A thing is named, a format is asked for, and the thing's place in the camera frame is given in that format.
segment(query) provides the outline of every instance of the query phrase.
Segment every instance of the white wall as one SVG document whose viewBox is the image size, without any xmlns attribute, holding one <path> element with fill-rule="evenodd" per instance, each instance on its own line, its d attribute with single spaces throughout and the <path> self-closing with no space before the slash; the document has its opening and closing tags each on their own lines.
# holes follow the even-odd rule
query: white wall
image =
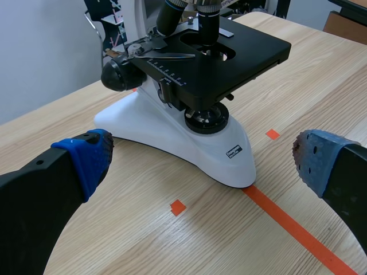
<svg viewBox="0 0 367 275">
<path fill-rule="evenodd" d="M 83 0 L 0 1 L 0 124 L 100 78 Z"/>
<path fill-rule="evenodd" d="M 291 0 L 287 19 L 314 29 L 323 30 L 331 11 L 340 7 L 328 0 Z"/>
</svg>

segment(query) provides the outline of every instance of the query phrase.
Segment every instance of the orange tape marker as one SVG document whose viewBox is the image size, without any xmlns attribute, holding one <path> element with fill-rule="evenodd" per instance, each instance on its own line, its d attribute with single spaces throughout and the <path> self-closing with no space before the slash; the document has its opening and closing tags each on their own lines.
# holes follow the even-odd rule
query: orange tape marker
<svg viewBox="0 0 367 275">
<path fill-rule="evenodd" d="M 282 228 L 288 231 L 301 245 L 313 254 L 321 263 L 336 275 L 357 275 L 346 263 L 340 260 L 325 245 L 319 242 L 299 223 L 292 219 L 278 205 L 265 196 L 255 186 L 242 189 L 258 206 L 260 206 L 270 217 Z"/>
<path fill-rule="evenodd" d="M 171 212 L 177 217 L 180 215 L 184 210 L 186 209 L 186 206 L 180 202 L 178 199 L 171 204 Z"/>
<path fill-rule="evenodd" d="M 266 135 L 271 138 L 272 140 L 276 140 L 278 137 L 280 137 L 280 134 L 278 134 L 276 131 L 271 129 L 269 132 L 266 133 Z"/>
</svg>

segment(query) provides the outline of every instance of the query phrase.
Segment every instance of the focus knob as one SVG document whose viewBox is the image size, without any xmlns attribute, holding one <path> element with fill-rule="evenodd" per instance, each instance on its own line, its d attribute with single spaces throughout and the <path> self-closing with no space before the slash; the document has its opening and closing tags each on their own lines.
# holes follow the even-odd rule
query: focus knob
<svg viewBox="0 0 367 275">
<path fill-rule="evenodd" d="M 102 70 L 103 85 L 117 92 L 131 90 L 141 86 L 147 80 L 147 75 L 133 63 L 119 56 L 105 64 Z"/>
</svg>

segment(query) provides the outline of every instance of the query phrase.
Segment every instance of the wood grain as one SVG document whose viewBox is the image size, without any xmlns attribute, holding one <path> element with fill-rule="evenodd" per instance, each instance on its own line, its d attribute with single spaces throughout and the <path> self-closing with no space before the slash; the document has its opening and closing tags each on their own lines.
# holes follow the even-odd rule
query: wood grain
<svg viewBox="0 0 367 275">
<path fill-rule="evenodd" d="M 292 43 L 288 61 L 224 101 L 251 140 L 256 186 L 365 274 L 358 242 L 298 178 L 291 148 L 310 128 L 367 145 L 367 47 L 263 13 L 238 21 Z M 0 173 L 93 128 L 94 115 L 126 94 L 97 82 L 0 126 Z M 265 135 L 271 128 L 278 139 Z M 170 211 L 176 199 L 187 206 L 178 217 Z M 67 224 L 45 274 L 331 273 L 242 191 L 174 156 L 116 140 L 105 181 Z"/>
</svg>

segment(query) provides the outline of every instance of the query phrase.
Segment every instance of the microscope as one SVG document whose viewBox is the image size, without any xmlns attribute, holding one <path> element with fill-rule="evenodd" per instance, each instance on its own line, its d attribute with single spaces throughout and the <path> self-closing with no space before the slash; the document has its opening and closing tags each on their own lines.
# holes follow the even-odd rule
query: microscope
<svg viewBox="0 0 367 275">
<path fill-rule="evenodd" d="M 120 0 L 126 52 L 101 80 L 132 93 L 95 117 L 114 137 L 184 159 L 235 188 L 256 178 L 251 145 L 223 99 L 288 59 L 291 44 L 220 17 L 220 0 Z M 185 9 L 198 16 L 181 23 Z"/>
</svg>

